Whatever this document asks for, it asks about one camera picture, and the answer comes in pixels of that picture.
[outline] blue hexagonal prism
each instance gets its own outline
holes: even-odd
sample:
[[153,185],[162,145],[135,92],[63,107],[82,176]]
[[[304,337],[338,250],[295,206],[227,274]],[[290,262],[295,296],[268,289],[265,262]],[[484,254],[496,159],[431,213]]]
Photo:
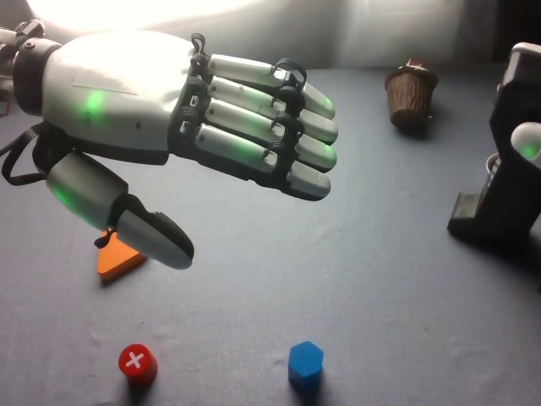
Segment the blue hexagonal prism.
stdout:
[[321,381],[323,351],[310,341],[289,350],[289,381],[302,390],[315,389]]

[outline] table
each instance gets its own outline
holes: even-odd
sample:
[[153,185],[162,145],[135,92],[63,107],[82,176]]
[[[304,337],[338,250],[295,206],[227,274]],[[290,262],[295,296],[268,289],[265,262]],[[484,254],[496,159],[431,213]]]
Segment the table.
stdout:
[[[98,232],[44,184],[2,179],[2,405],[306,404],[287,356],[309,339],[325,351],[312,404],[538,406],[539,262],[446,231],[458,191],[484,183],[502,72],[443,73],[422,139],[391,126],[385,71],[309,72],[341,131],[320,202],[175,156],[165,167],[100,159],[188,233],[196,253],[184,271],[147,261],[101,286]],[[0,119],[1,144],[37,121]],[[27,152],[15,173],[33,169]],[[143,395],[117,367],[130,343],[159,363]]]

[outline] orange block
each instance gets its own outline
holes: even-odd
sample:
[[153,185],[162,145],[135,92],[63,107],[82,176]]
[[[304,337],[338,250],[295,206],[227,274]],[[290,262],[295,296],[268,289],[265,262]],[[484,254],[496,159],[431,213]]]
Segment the orange block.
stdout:
[[110,282],[145,261],[146,256],[128,247],[117,239],[116,233],[113,233],[109,244],[98,251],[98,275],[103,282]]

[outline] dark background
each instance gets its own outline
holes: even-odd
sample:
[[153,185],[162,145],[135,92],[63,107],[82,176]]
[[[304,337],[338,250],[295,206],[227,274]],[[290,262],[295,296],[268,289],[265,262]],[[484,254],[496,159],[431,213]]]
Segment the dark background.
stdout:
[[506,61],[518,42],[541,44],[541,2],[499,0],[494,59]]

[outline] backdrop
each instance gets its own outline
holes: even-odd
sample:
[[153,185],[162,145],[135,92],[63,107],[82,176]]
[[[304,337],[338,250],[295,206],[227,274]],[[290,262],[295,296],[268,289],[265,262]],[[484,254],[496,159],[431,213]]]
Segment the backdrop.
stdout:
[[374,67],[415,57],[433,66],[491,58],[496,0],[0,0],[0,25],[33,15],[64,43],[83,33],[151,29],[214,53],[306,68]]

